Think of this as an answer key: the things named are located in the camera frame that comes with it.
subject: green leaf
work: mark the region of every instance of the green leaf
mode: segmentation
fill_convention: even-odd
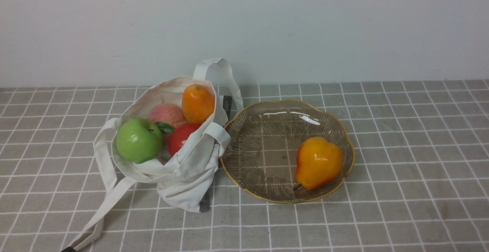
[[[175,130],[175,127],[173,127],[172,125],[169,125],[168,123],[161,123],[161,122],[157,121],[155,123],[155,125],[157,125],[159,130],[164,134],[171,134]]]

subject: black tag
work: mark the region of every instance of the black tag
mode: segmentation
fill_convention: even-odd
[[[204,197],[201,200],[199,211],[201,213],[209,211],[210,205],[211,205],[211,201],[209,196],[209,190],[207,190],[206,194],[204,194]]]
[[[75,249],[73,249],[73,247],[68,246],[68,247],[66,247],[65,249],[63,249],[63,251],[61,251],[61,252],[76,252],[76,250],[75,250]]]
[[[230,95],[225,95],[222,99],[222,109],[226,111],[227,120],[229,120],[231,116],[231,105],[233,105],[233,97]]]

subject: orange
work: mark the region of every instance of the orange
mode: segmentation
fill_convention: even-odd
[[[311,137],[297,152],[295,179],[307,190],[313,190],[336,179],[342,168],[341,149],[323,137]]]
[[[183,92],[182,111],[188,123],[204,123],[214,112],[214,95],[203,85],[190,85]]]

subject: red tomato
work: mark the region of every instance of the red tomato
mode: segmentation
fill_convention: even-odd
[[[200,124],[189,123],[176,128],[168,138],[168,151],[170,151],[170,156],[177,153],[185,144],[190,134],[195,132],[200,126]]]

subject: green apple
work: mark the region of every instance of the green apple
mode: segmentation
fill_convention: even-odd
[[[115,139],[121,157],[133,163],[152,160],[163,146],[163,135],[157,125],[143,118],[124,123]]]

